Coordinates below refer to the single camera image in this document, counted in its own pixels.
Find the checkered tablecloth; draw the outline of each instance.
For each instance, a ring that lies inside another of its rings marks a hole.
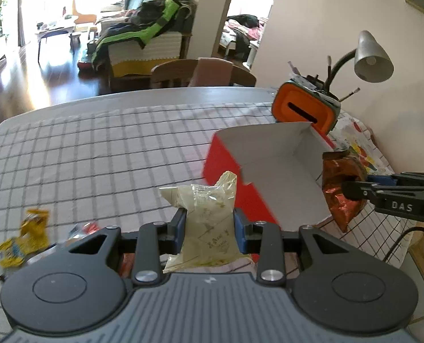
[[[11,128],[3,123],[0,243],[18,235],[27,207],[50,210],[52,243],[66,239],[74,224],[93,219],[123,231],[169,221],[176,209],[161,199],[157,187],[203,184],[203,161],[215,131],[271,122],[270,104],[252,103],[142,107]],[[346,235],[334,222],[323,229],[382,258],[406,225],[368,205]],[[399,258],[393,257],[395,265],[406,248],[403,244]],[[0,339],[10,330],[0,304]]]

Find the white wall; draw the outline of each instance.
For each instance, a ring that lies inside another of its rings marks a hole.
[[[424,15],[404,0],[275,0],[252,67],[257,86],[280,86],[288,60],[325,78],[326,56],[337,60],[355,48],[362,29],[387,51],[394,75],[369,84],[348,63],[331,91],[342,97],[360,86],[343,108],[373,129],[396,170],[424,172]]]
[[[199,0],[187,58],[211,57],[227,0]]]

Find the doorway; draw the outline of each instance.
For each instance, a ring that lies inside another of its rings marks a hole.
[[[231,0],[215,57],[251,70],[274,0]]]

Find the metal screw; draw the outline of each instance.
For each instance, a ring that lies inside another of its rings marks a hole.
[[[283,273],[276,269],[266,269],[261,272],[261,278],[264,281],[279,281],[283,278]]]
[[[136,280],[140,282],[152,282],[158,278],[158,274],[155,271],[139,271],[136,274]]]

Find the red cardboard box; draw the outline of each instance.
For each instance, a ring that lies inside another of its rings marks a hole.
[[[213,136],[204,178],[214,185],[224,172],[233,172],[238,176],[235,207],[250,221],[298,230],[331,215],[321,175],[322,154],[332,148],[309,122],[230,127]]]

